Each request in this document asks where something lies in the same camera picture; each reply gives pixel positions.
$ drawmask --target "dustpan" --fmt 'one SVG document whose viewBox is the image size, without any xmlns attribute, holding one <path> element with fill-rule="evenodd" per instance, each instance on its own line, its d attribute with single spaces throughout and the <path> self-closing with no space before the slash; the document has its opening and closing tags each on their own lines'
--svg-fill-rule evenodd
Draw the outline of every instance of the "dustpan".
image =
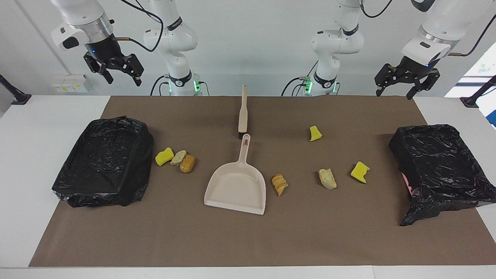
<svg viewBox="0 0 496 279">
<path fill-rule="evenodd" d="M 220 166 L 210 178 L 204 202 L 208 206 L 263 215 L 265 211 L 265 180 L 247 164 L 250 135 L 241 142 L 237 162 Z"/>
</svg>

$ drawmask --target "bread piece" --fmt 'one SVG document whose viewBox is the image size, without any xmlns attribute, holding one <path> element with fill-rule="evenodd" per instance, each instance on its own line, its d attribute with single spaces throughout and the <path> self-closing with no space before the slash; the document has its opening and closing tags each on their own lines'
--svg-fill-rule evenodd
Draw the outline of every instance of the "bread piece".
<svg viewBox="0 0 496 279">
<path fill-rule="evenodd" d="M 177 166 L 180 165 L 183 159 L 186 157 L 186 150 L 181 150 L 176 153 L 176 156 L 172 158 L 171 165 Z"/>
<path fill-rule="evenodd" d="M 332 175 L 331 169 L 320 169 L 318 171 L 318 176 L 322 185 L 327 189 L 332 190 L 338 187 L 336 180 L 334 179 L 334 175 Z"/>
<path fill-rule="evenodd" d="M 186 157 L 183 159 L 181 166 L 179 168 L 183 173 L 189 173 L 192 169 L 193 166 L 196 162 L 196 158 L 191 156 L 191 155 L 186 155 Z"/>
<path fill-rule="evenodd" d="M 274 185 L 274 188 L 276 189 L 279 196 L 281 196 L 284 189 L 289 186 L 288 182 L 284 179 L 282 174 L 276 174 L 274 177 L 272 177 L 272 185 Z"/>
</svg>

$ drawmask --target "power socket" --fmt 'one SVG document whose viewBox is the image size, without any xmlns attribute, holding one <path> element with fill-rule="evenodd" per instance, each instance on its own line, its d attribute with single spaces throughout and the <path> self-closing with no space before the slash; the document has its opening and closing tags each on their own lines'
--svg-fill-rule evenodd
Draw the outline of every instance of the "power socket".
<svg viewBox="0 0 496 279">
<path fill-rule="evenodd" d="M 61 75 L 54 77 L 52 87 L 57 93 L 88 93 L 89 81 L 83 74 Z"/>
</svg>

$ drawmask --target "sponge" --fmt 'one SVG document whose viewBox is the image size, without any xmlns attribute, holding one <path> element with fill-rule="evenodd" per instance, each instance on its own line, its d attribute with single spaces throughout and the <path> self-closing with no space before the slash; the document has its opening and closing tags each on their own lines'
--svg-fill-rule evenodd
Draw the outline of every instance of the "sponge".
<svg viewBox="0 0 496 279">
<path fill-rule="evenodd" d="M 168 147 L 164 151 L 157 154 L 157 156 L 155 157 L 155 162 L 157 162 L 159 166 L 162 166 L 163 164 L 172 160 L 172 158 L 174 158 L 174 152 L 172 152 L 172 149 Z"/>
<path fill-rule="evenodd" d="M 370 170 L 369 167 L 365 166 L 365 164 L 362 162 L 358 162 L 355 168 L 351 171 L 351 176 L 355 177 L 363 183 L 367 183 L 364 176 L 367 174 L 368 170 Z"/>
<path fill-rule="evenodd" d="M 318 140 L 319 138 L 322 137 L 322 134 L 318 130 L 317 126 L 310 127 L 310 134 L 311 134 L 310 141 Z"/>
</svg>

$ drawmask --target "black plastic bag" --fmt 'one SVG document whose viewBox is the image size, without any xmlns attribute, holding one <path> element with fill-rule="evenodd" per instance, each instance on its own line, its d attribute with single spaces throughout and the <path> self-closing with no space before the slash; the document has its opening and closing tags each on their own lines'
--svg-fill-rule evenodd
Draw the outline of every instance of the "black plastic bag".
<svg viewBox="0 0 496 279">
<path fill-rule="evenodd" d="M 153 156 L 146 124 L 126 116 L 90 122 L 52 190 L 72 207 L 121 205 L 143 197 Z"/>
<path fill-rule="evenodd" d="M 436 217 L 441 211 L 496 202 L 496 188 L 454 127 L 401 127 L 389 148 L 411 193 L 401 226 Z"/>
</svg>

